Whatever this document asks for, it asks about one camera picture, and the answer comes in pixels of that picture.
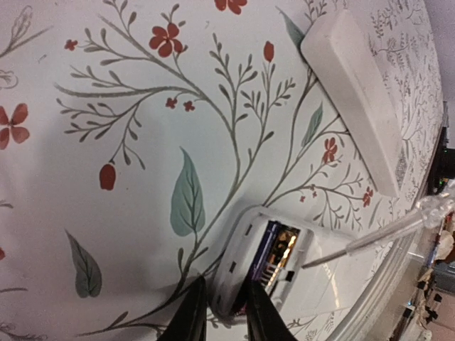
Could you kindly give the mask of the white remote control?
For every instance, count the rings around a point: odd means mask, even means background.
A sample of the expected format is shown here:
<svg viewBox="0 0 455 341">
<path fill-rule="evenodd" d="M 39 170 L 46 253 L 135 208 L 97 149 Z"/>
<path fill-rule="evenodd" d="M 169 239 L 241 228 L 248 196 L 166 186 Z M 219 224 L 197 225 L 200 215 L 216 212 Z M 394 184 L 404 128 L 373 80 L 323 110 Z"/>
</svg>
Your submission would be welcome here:
<svg viewBox="0 0 455 341">
<path fill-rule="evenodd" d="M 247 339 L 247 287 L 257 283 L 298 340 L 327 340 L 372 277 L 374 250 L 346 251 L 350 232 L 261 205 L 211 219 L 203 238 L 216 255 L 208 337 Z"/>
</svg>

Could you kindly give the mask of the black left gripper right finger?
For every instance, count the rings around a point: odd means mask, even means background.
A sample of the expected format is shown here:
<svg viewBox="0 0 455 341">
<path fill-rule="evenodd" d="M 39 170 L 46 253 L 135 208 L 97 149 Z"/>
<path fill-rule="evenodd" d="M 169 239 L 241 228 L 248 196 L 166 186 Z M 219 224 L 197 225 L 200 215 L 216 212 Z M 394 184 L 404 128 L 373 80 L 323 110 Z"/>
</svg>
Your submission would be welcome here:
<svg viewBox="0 0 455 341">
<path fill-rule="evenodd" d="M 248 340 L 295 341 L 269 296 L 258 282 L 247 287 Z"/>
</svg>

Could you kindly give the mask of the clear plastic screwdriver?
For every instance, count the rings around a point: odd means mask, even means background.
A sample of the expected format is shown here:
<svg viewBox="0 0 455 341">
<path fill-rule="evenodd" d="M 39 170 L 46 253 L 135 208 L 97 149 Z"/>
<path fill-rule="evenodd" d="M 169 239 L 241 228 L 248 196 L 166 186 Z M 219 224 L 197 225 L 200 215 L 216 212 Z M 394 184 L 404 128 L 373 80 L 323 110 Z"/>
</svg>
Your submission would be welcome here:
<svg viewBox="0 0 455 341">
<path fill-rule="evenodd" d="M 382 229 L 354 240 L 340 251 L 303 264 L 301 268 L 313 268 L 343 256 L 351 256 L 365 249 L 378 247 L 380 244 L 388 244 L 421 229 L 434 229 L 453 211 L 454 189 L 438 195 L 423 197 L 416 207 L 405 216 Z"/>
</svg>

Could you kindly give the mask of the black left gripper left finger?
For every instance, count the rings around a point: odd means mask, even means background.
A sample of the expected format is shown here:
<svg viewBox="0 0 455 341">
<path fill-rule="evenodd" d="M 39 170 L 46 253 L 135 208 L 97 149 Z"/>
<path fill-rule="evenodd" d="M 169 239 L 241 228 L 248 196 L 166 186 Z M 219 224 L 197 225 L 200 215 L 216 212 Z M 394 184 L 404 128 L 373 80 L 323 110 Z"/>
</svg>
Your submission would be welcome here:
<svg viewBox="0 0 455 341">
<path fill-rule="evenodd" d="M 199 276 L 190 286 L 186 297 L 158 341 L 206 340 L 207 287 Z"/>
</svg>

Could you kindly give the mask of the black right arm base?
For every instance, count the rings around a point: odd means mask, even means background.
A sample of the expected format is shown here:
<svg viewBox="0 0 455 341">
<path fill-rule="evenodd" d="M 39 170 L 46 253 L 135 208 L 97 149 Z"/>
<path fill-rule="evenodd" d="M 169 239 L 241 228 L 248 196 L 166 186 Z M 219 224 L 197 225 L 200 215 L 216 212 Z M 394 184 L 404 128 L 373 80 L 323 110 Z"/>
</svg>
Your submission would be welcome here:
<svg viewBox="0 0 455 341">
<path fill-rule="evenodd" d="M 428 195 L 441 193 L 447 183 L 454 179 L 454 149 L 448 148 L 447 143 L 447 128 L 443 126 L 427 178 Z"/>
</svg>

